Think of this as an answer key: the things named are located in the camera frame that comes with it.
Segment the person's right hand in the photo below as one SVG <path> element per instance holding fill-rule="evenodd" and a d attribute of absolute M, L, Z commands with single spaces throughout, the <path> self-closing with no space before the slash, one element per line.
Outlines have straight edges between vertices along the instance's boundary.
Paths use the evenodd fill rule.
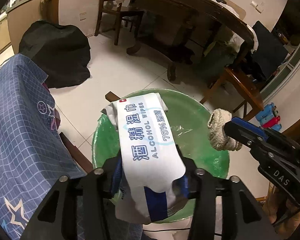
<path fill-rule="evenodd" d="M 269 190 L 262 210 L 281 239 L 288 239 L 300 225 L 300 207 L 276 186 Z"/>

